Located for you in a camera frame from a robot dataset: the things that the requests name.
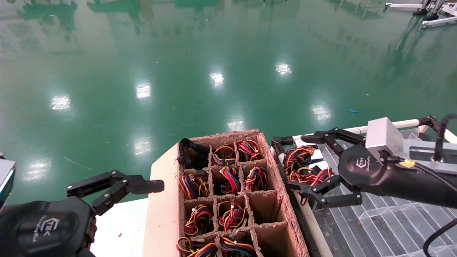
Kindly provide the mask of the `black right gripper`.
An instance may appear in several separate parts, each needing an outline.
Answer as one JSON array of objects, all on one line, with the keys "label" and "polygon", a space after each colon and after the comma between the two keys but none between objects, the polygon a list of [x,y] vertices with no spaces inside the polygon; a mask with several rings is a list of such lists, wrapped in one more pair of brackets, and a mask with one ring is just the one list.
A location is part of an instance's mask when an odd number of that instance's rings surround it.
[{"label": "black right gripper", "polygon": [[[317,131],[312,135],[302,135],[301,140],[305,143],[326,144],[334,153],[341,155],[338,163],[339,176],[334,175],[315,186],[294,180],[288,182],[288,186],[296,190],[301,197],[313,200],[323,208],[339,208],[361,205],[361,192],[375,195],[395,194],[395,185],[388,178],[394,165],[386,160],[379,161],[366,150],[363,147],[366,138],[362,135],[335,127],[328,131]],[[354,146],[344,150],[337,140]],[[351,194],[325,196],[342,182],[352,191]]]}]

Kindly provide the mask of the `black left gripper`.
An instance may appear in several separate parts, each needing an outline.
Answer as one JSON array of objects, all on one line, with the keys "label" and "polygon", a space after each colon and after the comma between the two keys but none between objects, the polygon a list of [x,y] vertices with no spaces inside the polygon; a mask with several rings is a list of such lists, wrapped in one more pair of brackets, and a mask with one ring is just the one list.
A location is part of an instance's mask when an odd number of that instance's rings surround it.
[{"label": "black left gripper", "polygon": [[77,197],[7,206],[0,228],[2,257],[93,257],[95,214]]}]

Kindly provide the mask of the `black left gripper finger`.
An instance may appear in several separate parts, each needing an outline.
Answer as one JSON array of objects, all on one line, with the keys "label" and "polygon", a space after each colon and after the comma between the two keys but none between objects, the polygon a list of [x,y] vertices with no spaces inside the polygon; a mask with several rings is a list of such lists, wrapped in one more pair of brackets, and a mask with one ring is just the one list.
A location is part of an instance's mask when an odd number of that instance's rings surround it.
[{"label": "black left gripper finger", "polygon": [[131,194],[150,194],[162,192],[165,184],[162,180],[145,180],[141,175],[126,175],[112,170],[67,186],[67,197],[82,199],[105,190],[92,202],[95,215],[103,215],[124,197]]}]

